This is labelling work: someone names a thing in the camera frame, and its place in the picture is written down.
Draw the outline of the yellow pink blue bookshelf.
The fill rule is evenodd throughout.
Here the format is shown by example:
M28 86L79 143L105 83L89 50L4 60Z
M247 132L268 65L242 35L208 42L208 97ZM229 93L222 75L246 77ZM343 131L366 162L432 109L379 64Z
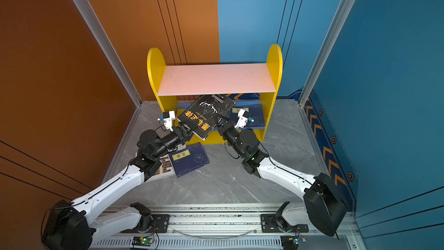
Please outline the yellow pink blue bookshelf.
M258 93L268 126L282 80L283 56L280 46L274 44L262 64L168 66L160 49L155 47L148 52L147 72L163 112L183 112L178 107L178 96Z

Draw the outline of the left green circuit board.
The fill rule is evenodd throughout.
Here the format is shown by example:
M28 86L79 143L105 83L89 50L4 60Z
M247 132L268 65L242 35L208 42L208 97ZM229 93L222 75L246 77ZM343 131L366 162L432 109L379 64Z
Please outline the left green circuit board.
M155 239L152 237L147 237L147 236L143 236L143 237L133 237L133 240L131 242L131 247L132 248L143 248L143 247L152 247L155 245Z

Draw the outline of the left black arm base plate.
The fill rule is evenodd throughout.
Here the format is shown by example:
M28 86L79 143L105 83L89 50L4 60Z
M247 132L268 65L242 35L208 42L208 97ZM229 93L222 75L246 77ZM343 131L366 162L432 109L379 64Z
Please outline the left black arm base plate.
M169 223L169 214L143 215L133 231L136 233L166 233Z

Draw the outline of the white brown patterned booklet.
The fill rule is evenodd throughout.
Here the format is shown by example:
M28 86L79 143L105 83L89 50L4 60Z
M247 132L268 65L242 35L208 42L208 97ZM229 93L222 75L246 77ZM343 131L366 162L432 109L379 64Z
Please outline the white brown patterned booklet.
M155 175L150 177L146 182L152 182L159 179L164 179L167 177L175 176L175 170L170 160L170 156L168 154L162 156L160 158L162 164L159 169L156 171Z

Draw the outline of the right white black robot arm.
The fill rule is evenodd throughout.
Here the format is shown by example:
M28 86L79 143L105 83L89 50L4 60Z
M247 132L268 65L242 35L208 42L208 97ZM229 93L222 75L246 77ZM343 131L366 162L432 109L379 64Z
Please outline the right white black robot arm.
M272 181L294 193L303 203L284 202L275 213L276 225L283 232L297 231L297 225L311 223L327 236L335 236L349 205L327 174L306 174L285 166L262 146L252 129L239 131L239 124L218 116L217 131L237 153L249 173Z

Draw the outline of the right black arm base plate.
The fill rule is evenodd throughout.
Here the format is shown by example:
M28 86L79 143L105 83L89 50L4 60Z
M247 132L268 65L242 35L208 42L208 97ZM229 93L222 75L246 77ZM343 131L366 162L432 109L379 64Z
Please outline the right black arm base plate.
M290 226L286 223L279 223L275 214L260 215L261 231L263 233L308 233L309 228L306 224Z

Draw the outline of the right small circuit board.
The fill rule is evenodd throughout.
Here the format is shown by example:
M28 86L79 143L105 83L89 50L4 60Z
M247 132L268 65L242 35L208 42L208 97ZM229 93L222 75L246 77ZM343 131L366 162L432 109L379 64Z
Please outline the right small circuit board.
M280 239L283 250L298 250L300 244L306 243L304 236L280 236Z

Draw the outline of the dark book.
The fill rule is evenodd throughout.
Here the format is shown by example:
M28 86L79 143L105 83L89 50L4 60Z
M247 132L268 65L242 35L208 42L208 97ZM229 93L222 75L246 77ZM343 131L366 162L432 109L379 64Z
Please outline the dark book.
M180 122L199 120L194 134L205 141L217 126L216 114L225 116L234 105L235 101L224 94L205 94L190 104L177 119Z

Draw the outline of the navy book yellow label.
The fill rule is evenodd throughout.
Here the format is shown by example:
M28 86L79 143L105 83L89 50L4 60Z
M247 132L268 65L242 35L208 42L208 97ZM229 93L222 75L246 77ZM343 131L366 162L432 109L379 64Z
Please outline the navy book yellow label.
M246 127L252 129L264 129L265 119L261 104L236 105L230 109L230 119L234 122L238 121L238 112L243 109L250 114L252 120L248 120Z
M169 153L169 158L178 178L210 163L201 143Z

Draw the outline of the aluminium rail frame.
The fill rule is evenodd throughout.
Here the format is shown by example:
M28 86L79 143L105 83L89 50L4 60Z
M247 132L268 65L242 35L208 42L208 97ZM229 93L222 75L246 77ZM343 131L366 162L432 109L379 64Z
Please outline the aluminium rail frame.
M304 236L298 250L364 250L366 246L351 215L335 236L328 237L312 224L308 233L263 233L260 215L275 214L277 204L184 205L152 207L152 214L169 214L166 233L123 230L92 244L89 250L282 250L280 236ZM133 237L152 237L155 245L132 248Z

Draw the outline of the navy book bottom yellow label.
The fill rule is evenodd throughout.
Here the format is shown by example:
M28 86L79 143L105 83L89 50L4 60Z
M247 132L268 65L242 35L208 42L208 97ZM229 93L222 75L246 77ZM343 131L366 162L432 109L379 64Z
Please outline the navy book bottom yellow label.
M201 143L169 153L169 158L178 178L210 163Z

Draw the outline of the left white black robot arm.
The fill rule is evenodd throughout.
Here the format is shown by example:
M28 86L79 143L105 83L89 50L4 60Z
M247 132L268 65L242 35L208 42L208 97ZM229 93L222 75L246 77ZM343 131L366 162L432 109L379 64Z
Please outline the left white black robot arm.
M68 203L57 202L42 224L41 242L49 250L87 250L104 238L123 230L146 232L153 229L151 210L133 203L121 212L100 218L115 201L155 175L161 158L193 137L196 122L180 122L165 137L156 130L144 131L137 142L138 151L125 169L95 190Z

